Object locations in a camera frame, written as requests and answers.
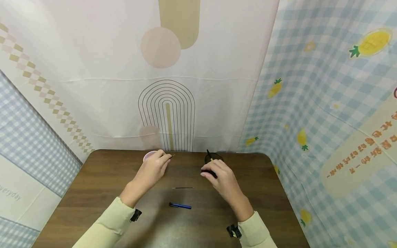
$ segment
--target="pink cup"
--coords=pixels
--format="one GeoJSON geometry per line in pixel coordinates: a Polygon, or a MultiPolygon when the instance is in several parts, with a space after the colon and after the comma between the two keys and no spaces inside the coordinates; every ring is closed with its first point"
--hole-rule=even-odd
{"type": "Polygon", "coordinates": [[[155,152],[156,152],[156,151],[151,151],[151,152],[146,153],[146,155],[143,157],[143,161],[145,162],[145,160],[146,160],[148,157],[152,156],[155,152]]]}

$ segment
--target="pink circle shape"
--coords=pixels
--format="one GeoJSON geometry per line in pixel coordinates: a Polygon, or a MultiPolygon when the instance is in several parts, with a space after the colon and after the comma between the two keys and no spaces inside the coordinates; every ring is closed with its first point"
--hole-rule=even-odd
{"type": "Polygon", "coordinates": [[[168,68],[179,60],[181,44],[171,30],[155,27],[143,35],[141,52],[149,65],[155,68],[168,68]]]}
{"type": "Polygon", "coordinates": [[[151,151],[151,152],[146,153],[146,155],[143,157],[143,161],[145,162],[145,160],[146,160],[148,157],[152,156],[155,152],[156,152],[156,151],[151,151]]]}

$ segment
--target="wooden table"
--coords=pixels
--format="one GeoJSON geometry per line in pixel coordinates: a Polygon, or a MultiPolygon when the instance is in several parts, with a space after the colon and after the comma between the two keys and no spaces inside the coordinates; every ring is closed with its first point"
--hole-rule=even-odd
{"type": "MultiPolygon", "coordinates": [[[[140,165],[146,151],[97,150],[55,209],[33,247],[72,247],[96,221],[140,165]]],[[[226,227],[237,220],[200,176],[205,153],[175,154],[166,174],[137,204],[143,213],[115,247],[240,247],[226,227]],[[194,187],[194,189],[171,189],[194,187]],[[172,208],[169,202],[192,206],[172,208]]],[[[263,154],[220,153],[259,212],[278,248],[309,247],[270,159],[263,154]]]]}

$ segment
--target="gingham fabric panel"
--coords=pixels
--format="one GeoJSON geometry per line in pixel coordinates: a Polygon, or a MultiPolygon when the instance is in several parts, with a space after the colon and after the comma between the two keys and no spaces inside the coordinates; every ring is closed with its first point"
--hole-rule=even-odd
{"type": "Polygon", "coordinates": [[[0,247],[29,248],[39,233],[38,230],[0,217],[0,247]]]}
{"type": "Polygon", "coordinates": [[[272,159],[313,248],[397,247],[395,163],[336,200],[320,179],[324,163],[397,87],[392,35],[395,1],[280,2],[239,149],[272,159]],[[349,51],[383,29],[390,41],[376,56],[349,51]]]}
{"type": "Polygon", "coordinates": [[[0,73],[0,153],[62,197],[81,162],[0,73]]]}

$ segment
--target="black wrist strap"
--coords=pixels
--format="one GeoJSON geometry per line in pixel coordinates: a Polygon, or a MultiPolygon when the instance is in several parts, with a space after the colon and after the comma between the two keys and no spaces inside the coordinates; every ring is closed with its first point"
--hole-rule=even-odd
{"type": "Polygon", "coordinates": [[[135,213],[132,215],[131,219],[129,219],[130,221],[136,221],[140,215],[142,214],[142,212],[139,209],[135,209],[135,213]]]}
{"type": "Polygon", "coordinates": [[[229,236],[231,238],[235,237],[235,238],[241,238],[241,232],[239,230],[238,226],[235,226],[234,224],[228,226],[226,228],[227,232],[229,233],[229,236]]]}

